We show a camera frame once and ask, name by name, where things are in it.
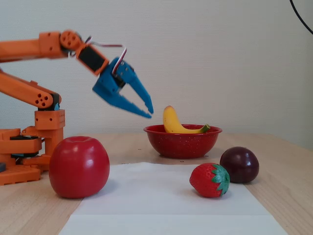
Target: wire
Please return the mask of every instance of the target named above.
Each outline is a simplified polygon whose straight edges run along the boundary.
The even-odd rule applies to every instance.
[[[92,45],[96,45],[96,46],[99,46],[99,47],[123,47],[122,44],[104,44],[104,43],[97,43],[97,42],[94,42],[94,41],[92,41],[92,36],[89,36],[89,37],[86,39],[85,44],[92,44]],[[113,67],[113,71],[112,71],[113,74],[116,74],[117,67],[122,63],[126,52],[127,52],[127,48],[124,47],[123,53],[122,53],[121,56],[118,58],[116,64],[115,64],[114,67]],[[70,52],[70,56],[75,56],[75,54],[76,54],[75,52],[72,52],[72,51]]]
[[[308,27],[308,25],[303,21],[303,19],[302,19],[301,16],[299,15],[299,13],[298,13],[297,9],[295,8],[295,6],[294,6],[292,0],[290,0],[290,3],[291,3],[291,5],[292,5],[292,8],[293,8],[294,12],[296,13],[297,17],[299,18],[299,20],[302,22],[302,24],[305,26],[305,28],[307,28],[307,30],[308,30],[311,34],[313,34],[313,31]]]
[[[125,48],[124,48],[124,51],[123,51],[123,53],[122,53],[122,55],[119,57],[119,59],[117,60],[116,64],[115,64],[114,67],[113,67],[113,71],[112,71],[113,74],[116,73],[117,67],[118,67],[118,66],[121,64],[121,62],[123,61],[123,58],[124,58],[126,52],[127,52],[127,49],[126,49],[126,47],[125,47]]]

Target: paper sheet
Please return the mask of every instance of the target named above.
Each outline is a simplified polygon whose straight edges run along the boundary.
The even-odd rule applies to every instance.
[[[243,185],[230,184],[221,198],[198,196],[189,184],[196,166],[113,165],[104,188],[82,201],[60,234],[287,234]]]

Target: dark purple plum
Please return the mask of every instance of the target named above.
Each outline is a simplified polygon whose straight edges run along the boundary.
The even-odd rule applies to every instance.
[[[232,183],[249,183],[259,173],[259,161],[254,153],[240,146],[226,150],[221,156],[220,165],[227,170]]]

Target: red bowl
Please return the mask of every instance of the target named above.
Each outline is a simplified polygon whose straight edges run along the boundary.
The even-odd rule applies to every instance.
[[[200,129],[203,125],[183,124],[187,129]],[[204,134],[166,133],[163,125],[147,126],[144,131],[152,147],[162,156],[176,159],[203,157],[216,143],[221,128],[211,126]]]

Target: wooden table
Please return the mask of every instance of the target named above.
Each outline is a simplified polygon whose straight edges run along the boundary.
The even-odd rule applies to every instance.
[[[106,148],[111,164],[150,162],[158,164],[218,163],[232,146],[252,150],[260,162],[258,177],[246,187],[290,235],[313,234],[313,152],[272,135],[219,135],[206,157],[171,160],[160,157],[146,133],[86,134]],[[0,187],[1,235],[54,235],[66,224],[81,200],[56,196],[48,174],[37,182]]]

